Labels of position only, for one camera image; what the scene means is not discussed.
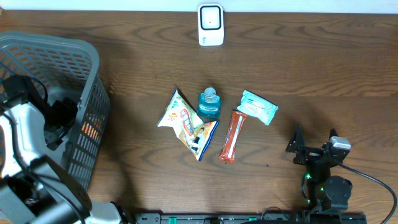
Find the red snack bar wrapper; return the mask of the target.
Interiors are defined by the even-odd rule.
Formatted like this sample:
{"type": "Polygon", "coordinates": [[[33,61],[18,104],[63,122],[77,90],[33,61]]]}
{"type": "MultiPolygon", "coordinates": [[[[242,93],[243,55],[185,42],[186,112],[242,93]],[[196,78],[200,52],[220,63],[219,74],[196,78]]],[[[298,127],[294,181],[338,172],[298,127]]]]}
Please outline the red snack bar wrapper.
{"type": "Polygon", "coordinates": [[[233,110],[223,148],[219,155],[220,161],[235,162],[236,141],[246,118],[247,114],[233,110]]]}

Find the blue mouthwash bottle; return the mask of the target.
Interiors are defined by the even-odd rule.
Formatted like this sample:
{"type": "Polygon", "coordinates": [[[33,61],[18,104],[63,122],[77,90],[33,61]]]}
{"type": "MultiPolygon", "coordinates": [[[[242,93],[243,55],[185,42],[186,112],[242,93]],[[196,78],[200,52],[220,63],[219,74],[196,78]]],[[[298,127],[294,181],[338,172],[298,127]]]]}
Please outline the blue mouthwash bottle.
{"type": "Polygon", "coordinates": [[[221,98],[213,87],[208,87],[198,96],[197,114],[207,119],[218,119],[221,113],[221,98]]]}

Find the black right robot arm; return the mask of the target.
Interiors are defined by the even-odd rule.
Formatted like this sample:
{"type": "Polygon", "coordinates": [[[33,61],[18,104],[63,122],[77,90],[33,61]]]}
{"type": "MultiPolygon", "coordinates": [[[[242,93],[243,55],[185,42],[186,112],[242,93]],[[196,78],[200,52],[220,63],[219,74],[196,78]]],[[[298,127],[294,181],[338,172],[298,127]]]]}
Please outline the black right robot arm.
{"type": "Polygon", "coordinates": [[[293,163],[306,167],[302,177],[302,195],[308,200],[308,208],[298,216],[304,223],[341,222],[341,214],[348,209],[352,183],[338,175],[331,175],[331,168],[343,162],[351,144],[330,130],[329,140],[322,147],[305,145],[303,131],[296,125],[285,151],[294,153],[293,163]]]}

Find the yellow white snack bag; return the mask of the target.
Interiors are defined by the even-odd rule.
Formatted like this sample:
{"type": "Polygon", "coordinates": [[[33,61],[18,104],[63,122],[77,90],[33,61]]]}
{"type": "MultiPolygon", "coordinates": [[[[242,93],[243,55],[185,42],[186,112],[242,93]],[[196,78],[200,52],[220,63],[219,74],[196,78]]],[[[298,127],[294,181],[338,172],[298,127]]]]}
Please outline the yellow white snack bag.
{"type": "Polygon", "coordinates": [[[202,160],[218,125],[218,121],[204,122],[178,90],[174,90],[165,113],[157,123],[158,127],[172,128],[197,161],[202,160]]]}

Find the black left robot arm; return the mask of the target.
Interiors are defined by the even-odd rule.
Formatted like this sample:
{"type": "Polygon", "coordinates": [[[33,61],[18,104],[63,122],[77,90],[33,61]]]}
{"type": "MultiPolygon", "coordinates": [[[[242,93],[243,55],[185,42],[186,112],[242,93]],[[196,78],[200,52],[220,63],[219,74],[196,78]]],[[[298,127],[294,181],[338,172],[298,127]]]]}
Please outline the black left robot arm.
{"type": "Polygon", "coordinates": [[[77,108],[65,98],[49,104],[34,79],[14,75],[3,81],[1,103],[6,157],[1,172],[1,218],[13,223],[126,223],[113,202],[89,198],[86,189],[95,154],[75,149],[77,108]]]}

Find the teal wet wipes pack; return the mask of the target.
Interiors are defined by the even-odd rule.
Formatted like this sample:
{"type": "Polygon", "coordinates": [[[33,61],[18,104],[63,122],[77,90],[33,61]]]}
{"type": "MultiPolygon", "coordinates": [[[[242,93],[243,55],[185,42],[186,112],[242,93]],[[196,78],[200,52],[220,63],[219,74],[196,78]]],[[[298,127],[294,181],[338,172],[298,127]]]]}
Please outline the teal wet wipes pack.
{"type": "Polygon", "coordinates": [[[258,118],[268,126],[279,107],[248,90],[244,90],[241,103],[237,109],[242,113],[258,118]]]}

